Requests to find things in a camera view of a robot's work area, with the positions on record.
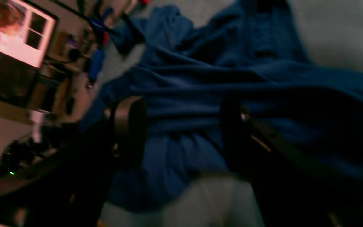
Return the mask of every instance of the blue fabric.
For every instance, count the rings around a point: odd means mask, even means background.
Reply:
[[[97,49],[92,55],[91,66],[88,72],[89,81],[95,82],[98,79],[99,72],[102,70],[103,61],[105,60],[105,51]]]
[[[92,27],[93,32],[96,37],[96,41],[99,46],[104,45],[105,43],[105,19],[109,17],[114,12],[112,7],[107,8],[102,15],[95,15],[98,19],[91,17],[89,25]]]
[[[269,2],[261,10],[254,0],[237,2],[199,29],[173,6],[117,29],[120,53],[139,42],[146,50],[103,86],[81,129],[101,119],[109,102],[142,95],[150,139],[142,170],[118,173],[110,202],[152,208],[180,195],[196,172],[227,171],[219,154],[222,99],[242,101],[318,161],[363,178],[363,74],[315,66],[286,1]]]

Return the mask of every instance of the computer monitor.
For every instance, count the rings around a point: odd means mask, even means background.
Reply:
[[[0,100],[25,107],[57,22],[27,0],[0,0]]]

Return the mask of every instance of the wall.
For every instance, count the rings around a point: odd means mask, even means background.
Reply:
[[[57,6],[49,0],[32,0],[32,2],[52,12],[60,18],[57,32],[53,38],[55,41],[59,31],[78,34],[86,26],[86,22]],[[75,8],[76,0],[65,0],[65,3]],[[26,110],[0,102],[0,154],[12,140],[24,135],[31,130]]]

